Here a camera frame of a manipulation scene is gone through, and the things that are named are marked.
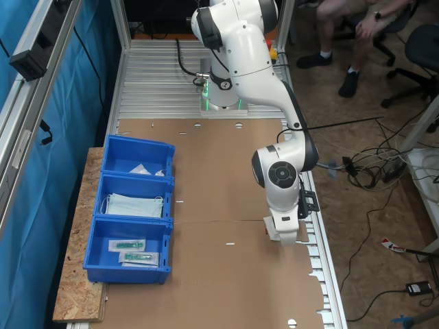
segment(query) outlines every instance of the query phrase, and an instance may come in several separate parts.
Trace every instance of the blue tarp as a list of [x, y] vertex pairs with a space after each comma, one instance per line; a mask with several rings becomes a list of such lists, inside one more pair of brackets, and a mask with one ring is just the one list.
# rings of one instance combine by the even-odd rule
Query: blue tarp
[[[36, 0], [1, 0], [0, 7], [26, 7], [19, 3], [29, 5]], [[0, 10], [1, 15], [5, 15], [4, 10]], [[28, 16], [20, 17], [25, 23], [16, 24], [25, 26]], [[107, 89], [104, 86], [107, 81], [114, 82], [120, 56], [110, 2], [84, 0], [75, 26], [101, 77], [103, 97], [107, 94], [110, 100], [114, 85]], [[0, 27], [0, 35], [12, 30]], [[38, 142], [48, 135], [38, 131], [0, 240], [0, 329], [44, 328], [45, 315], [51, 314], [47, 299], [52, 281], [56, 281], [54, 274], [69, 202], [77, 192], [87, 152], [95, 144], [102, 117], [98, 90], [90, 62], [72, 34], [44, 115], [53, 142], [40, 146]]]

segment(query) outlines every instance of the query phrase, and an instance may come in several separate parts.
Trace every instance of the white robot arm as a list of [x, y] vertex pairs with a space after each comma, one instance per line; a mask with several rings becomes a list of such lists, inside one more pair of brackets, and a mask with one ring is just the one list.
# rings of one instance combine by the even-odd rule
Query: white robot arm
[[227, 63], [228, 72], [220, 69], [216, 57], [212, 57], [211, 75], [216, 80], [218, 75], [224, 81], [230, 79], [232, 84], [228, 90], [218, 86], [216, 105], [229, 106], [221, 103], [222, 94], [227, 94], [226, 102], [236, 95], [237, 100], [274, 106], [283, 111], [288, 126], [296, 130], [288, 141], [258, 149], [252, 158], [254, 176], [266, 190], [272, 216], [272, 222], [266, 223], [272, 225], [282, 244], [291, 245], [298, 231], [298, 173], [313, 169], [318, 153], [292, 89], [273, 71], [263, 31], [269, 32], [276, 24], [273, 0], [213, 0], [211, 7], [197, 10], [192, 18], [194, 34]]

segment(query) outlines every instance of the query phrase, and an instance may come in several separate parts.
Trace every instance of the person's hand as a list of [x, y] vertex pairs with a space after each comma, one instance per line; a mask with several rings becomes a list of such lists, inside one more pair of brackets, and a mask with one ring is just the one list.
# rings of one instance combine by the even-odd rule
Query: person's hand
[[356, 37], [360, 39], [372, 38], [372, 33], [376, 26], [377, 21], [375, 20], [375, 16], [373, 14], [367, 15], [355, 28]]

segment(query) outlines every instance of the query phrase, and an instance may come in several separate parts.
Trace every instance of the blue plastic bin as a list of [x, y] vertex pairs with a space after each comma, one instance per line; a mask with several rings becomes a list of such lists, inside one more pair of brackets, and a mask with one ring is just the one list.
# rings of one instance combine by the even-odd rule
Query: blue plastic bin
[[[102, 171], [104, 173], [123, 173], [129, 175], [131, 170], [142, 164], [152, 177], [173, 180], [172, 159], [176, 148], [173, 145], [148, 141], [145, 139], [108, 135], [105, 145]], [[165, 176], [155, 176], [162, 170]]]
[[[127, 217], [138, 220], [166, 221], [172, 222], [171, 218], [171, 193], [174, 182], [171, 180], [150, 178], [149, 176], [116, 175], [101, 173], [99, 186], [97, 187], [94, 215], [102, 215], [108, 218]], [[102, 214], [106, 209], [106, 198], [109, 194], [120, 194], [125, 197], [141, 197], [145, 199], [163, 198], [163, 209], [161, 217], [138, 217], [123, 215]]]
[[[84, 269], [92, 282], [164, 283], [171, 272], [169, 239], [172, 224], [162, 221], [133, 221], [94, 216], [84, 258]], [[108, 251], [113, 239], [146, 239], [147, 252], [160, 253], [158, 267], [123, 267], [119, 252]]]

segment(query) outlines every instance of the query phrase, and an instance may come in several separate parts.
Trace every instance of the green syringe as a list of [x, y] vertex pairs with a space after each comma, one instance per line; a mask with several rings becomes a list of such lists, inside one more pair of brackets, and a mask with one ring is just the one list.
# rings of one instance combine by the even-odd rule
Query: green syringe
[[151, 255], [125, 254], [126, 260], [151, 260]]
[[143, 242], [141, 241], [116, 244], [116, 248], [142, 248], [142, 247], [143, 247]]

